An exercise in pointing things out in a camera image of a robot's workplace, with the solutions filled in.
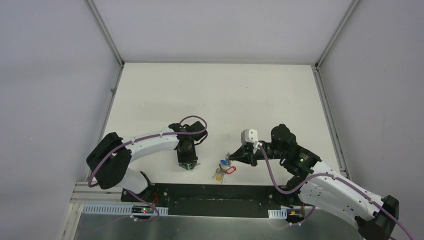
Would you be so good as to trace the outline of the green tag key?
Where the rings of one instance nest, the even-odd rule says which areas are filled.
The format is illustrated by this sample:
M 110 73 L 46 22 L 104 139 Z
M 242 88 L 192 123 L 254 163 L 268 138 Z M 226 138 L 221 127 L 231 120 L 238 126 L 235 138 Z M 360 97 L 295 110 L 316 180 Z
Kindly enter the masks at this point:
M 195 167 L 199 166 L 198 162 L 190 162 L 190 163 L 181 163 L 179 166 L 187 171 L 193 171 Z

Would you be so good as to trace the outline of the red tag key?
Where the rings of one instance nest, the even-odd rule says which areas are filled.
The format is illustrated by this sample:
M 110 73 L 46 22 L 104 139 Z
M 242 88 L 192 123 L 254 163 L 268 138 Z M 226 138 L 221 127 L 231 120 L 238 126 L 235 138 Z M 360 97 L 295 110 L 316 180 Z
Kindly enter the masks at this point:
M 231 166 L 228 169 L 225 170 L 226 174 L 230 175 L 232 173 L 234 173 L 237 170 L 237 168 L 235 166 Z

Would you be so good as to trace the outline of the large blue tag keys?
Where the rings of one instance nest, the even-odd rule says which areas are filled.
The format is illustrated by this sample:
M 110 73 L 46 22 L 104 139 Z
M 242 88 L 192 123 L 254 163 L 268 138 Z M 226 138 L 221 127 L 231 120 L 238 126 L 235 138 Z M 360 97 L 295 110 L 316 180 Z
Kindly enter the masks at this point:
M 221 163 L 222 165 L 225 165 L 225 166 L 229 166 L 229 165 L 231 164 L 229 161 L 224 160 L 224 159 L 220 160 L 220 163 Z

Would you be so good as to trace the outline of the yellow tag key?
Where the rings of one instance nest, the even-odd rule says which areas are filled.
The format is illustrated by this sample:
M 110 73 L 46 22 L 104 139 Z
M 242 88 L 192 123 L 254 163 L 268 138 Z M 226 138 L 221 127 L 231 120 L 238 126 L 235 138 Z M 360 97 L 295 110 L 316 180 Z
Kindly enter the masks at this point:
M 225 177 L 226 171 L 221 169 L 221 168 L 217 168 L 215 170 L 215 173 L 213 175 L 213 179 L 216 180 L 217 182 L 223 183 L 224 182 L 224 177 Z

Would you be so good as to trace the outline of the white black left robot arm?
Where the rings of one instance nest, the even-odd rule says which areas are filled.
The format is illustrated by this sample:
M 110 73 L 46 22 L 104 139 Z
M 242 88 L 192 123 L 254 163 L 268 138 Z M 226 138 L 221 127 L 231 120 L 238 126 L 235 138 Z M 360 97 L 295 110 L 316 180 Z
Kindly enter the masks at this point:
M 89 186 L 102 190 L 120 187 L 133 192 L 140 202 L 152 198 L 153 189 L 148 177 L 129 168 L 129 164 L 143 157 L 163 151 L 176 151 L 178 165 L 193 170 L 198 165 L 196 146 L 208 136 L 207 123 L 172 123 L 155 133 L 134 137 L 120 137 L 110 132 L 86 158 L 91 176 Z

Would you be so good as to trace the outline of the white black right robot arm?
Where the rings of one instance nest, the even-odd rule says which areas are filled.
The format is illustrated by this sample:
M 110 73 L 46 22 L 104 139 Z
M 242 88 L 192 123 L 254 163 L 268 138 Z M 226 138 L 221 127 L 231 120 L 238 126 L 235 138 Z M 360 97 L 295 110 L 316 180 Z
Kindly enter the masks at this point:
M 290 205 L 302 202 L 325 210 L 356 228 L 366 240 L 389 240 L 399 224 L 399 201 L 372 193 L 344 177 L 318 155 L 300 146 L 285 124 L 275 126 L 270 141 L 255 129 L 241 132 L 241 147 L 226 156 L 255 167 L 265 160 L 271 182 Z

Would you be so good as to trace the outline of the black robot base mount plate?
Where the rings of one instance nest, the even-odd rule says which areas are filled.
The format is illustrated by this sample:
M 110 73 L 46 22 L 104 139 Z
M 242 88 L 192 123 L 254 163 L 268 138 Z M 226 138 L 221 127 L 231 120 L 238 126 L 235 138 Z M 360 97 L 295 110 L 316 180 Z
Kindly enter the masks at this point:
M 269 211 L 286 209 L 301 219 L 307 208 L 294 193 L 284 195 L 267 185 L 154 183 L 138 197 L 156 201 L 174 216 L 268 218 Z

